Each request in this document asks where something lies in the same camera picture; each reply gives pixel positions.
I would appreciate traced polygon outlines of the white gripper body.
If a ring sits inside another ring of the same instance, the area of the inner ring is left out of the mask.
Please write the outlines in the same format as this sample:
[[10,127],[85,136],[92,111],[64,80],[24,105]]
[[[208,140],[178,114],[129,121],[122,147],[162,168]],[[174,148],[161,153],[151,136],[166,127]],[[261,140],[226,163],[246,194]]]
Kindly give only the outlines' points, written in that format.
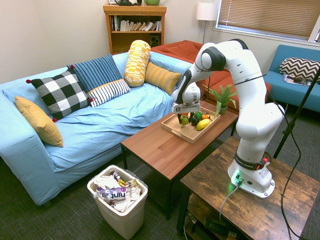
[[172,113],[174,114],[184,114],[191,112],[198,112],[201,109],[200,101],[192,102],[188,104],[178,104],[176,102],[172,103]]

